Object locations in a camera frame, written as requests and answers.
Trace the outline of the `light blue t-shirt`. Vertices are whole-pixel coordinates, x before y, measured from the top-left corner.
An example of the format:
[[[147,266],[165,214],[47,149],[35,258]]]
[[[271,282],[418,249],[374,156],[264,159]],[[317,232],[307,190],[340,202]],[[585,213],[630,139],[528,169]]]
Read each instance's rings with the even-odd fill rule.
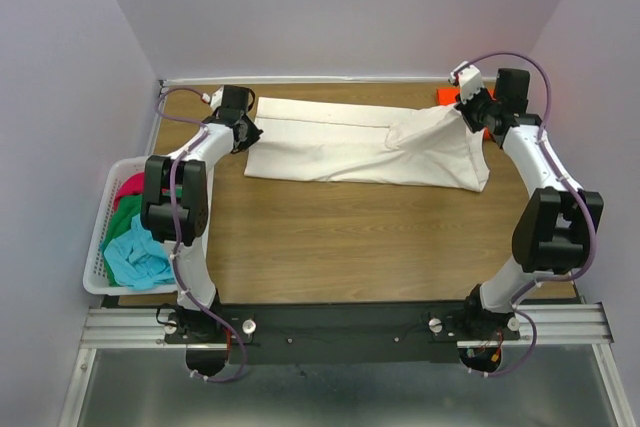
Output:
[[[124,239],[122,235],[111,241],[105,250],[101,249],[110,284],[146,291],[174,283],[174,274],[164,247],[142,227],[140,215],[132,220],[131,233],[134,231],[140,234],[140,243],[136,247],[118,244]]]

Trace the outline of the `magenta t-shirt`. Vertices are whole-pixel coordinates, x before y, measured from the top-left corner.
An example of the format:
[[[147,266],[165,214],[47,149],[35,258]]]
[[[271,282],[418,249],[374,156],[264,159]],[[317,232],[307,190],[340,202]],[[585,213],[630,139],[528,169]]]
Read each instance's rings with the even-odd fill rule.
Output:
[[[138,172],[129,177],[117,191],[115,199],[120,201],[122,197],[142,194],[144,192],[144,178],[145,174],[143,172]]]

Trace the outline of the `orange folded t-shirt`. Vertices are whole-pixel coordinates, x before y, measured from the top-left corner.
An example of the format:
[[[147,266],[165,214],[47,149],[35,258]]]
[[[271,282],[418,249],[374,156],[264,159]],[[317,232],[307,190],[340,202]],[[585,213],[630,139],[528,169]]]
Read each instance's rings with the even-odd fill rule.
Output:
[[[494,90],[488,90],[490,96],[493,98]],[[436,89],[435,99],[437,105],[449,105],[456,102],[456,96],[459,94],[459,89],[456,87],[440,87]],[[483,140],[491,141],[491,135],[488,130],[483,131]]]

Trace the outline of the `white laundry basket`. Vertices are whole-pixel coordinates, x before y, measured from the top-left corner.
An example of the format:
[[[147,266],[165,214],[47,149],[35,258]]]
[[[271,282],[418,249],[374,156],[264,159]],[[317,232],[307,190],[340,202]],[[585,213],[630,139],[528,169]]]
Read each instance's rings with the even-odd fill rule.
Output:
[[[108,224],[116,210],[115,196],[122,184],[132,175],[143,172],[147,158],[135,157],[117,162],[110,169],[102,195],[97,219],[92,234],[89,253],[85,265],[83,285],[87,292],[98,295],[136,295],[145,291],[134,291],[126,287],[112,286],[101,251]],[[150,289],[153,294],[169,293],[177,290],[174,283]]]

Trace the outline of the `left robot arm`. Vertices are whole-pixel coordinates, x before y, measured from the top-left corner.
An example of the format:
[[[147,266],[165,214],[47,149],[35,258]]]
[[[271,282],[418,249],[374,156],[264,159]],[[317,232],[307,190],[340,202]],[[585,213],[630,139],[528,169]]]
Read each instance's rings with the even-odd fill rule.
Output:
[[[162,104],[174,92],[190,92],[210,109],[203,120],[172,116]],[[159,96],[156,113],[165,120],[193,124],[197,133],[168,155],[151,155],[144,166],[141,225],[165,249],[177,286],[177,303],[194,310],[187,329],[201,342],[214,340],[221,327],[239,343],[250,341],[255,321],[237,332],[214,311],[217,288],[208,273],[206,251],[216,164],[247,151],[261,137],[249,116],[256,95],[247,87],[224,85],[212,94],[194,88],[169,89]]]

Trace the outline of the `green t-shirt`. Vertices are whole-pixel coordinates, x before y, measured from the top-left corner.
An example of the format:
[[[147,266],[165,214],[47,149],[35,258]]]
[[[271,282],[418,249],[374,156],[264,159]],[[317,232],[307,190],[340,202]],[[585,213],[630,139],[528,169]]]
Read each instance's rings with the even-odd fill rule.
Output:
[[[137,231],[131,233],[132,220],[140,215],[142,195],[129,195],[120,199],[107,228],[105,239],[101,249],[105,250],[109,243],[124,235],[122,241],[118,241],[123,247],[134,248],[140,243],[140,234]]]

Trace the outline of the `aluminium frame rail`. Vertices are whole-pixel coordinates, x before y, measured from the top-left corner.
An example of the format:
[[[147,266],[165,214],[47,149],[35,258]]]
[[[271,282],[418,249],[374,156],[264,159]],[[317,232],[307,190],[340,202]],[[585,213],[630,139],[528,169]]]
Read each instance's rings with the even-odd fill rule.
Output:
[[[168,344],[170,308],[99,308],[63,426],[631,426],[602,306],[534,303],[493,371],[472,362],[231,365]]]

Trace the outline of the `white t-shirt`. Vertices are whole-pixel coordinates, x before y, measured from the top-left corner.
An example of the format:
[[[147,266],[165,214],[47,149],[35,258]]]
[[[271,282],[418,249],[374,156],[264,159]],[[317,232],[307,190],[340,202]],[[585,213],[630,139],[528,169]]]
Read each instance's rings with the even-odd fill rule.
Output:
[[[245,175],[484,190],[490,170],[483,136],[451,105],[424,109],[259,100],[262,129]]]

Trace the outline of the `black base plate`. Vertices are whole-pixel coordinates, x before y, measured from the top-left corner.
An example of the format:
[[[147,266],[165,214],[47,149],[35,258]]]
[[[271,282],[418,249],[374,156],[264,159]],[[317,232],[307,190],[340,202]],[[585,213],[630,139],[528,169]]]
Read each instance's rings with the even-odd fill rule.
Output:
[[[187,358],[231,365],[470,361],[493,371],[503,342],[519,339],[514,314],[473,302],[218,304],[216,319],[172,307],[161,324]]]

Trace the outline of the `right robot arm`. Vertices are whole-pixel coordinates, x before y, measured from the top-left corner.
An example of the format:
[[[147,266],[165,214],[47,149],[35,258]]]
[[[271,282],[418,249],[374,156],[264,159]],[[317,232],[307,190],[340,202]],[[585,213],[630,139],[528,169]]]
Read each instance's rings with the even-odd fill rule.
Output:
[[[464,62],[449,81],[459,89],[455,108],[468,129],[491,135],[516,166],[529,196],[512,234],[511,257],[471,291],[453,318],[455,328],[480,339],[506,328],[517,304],[538,285],[583,275],[593,261],[604,200],[571,177],[542,119],[528,113],[528,71],[501,69],[494,90],[488,90],[479,69]]]

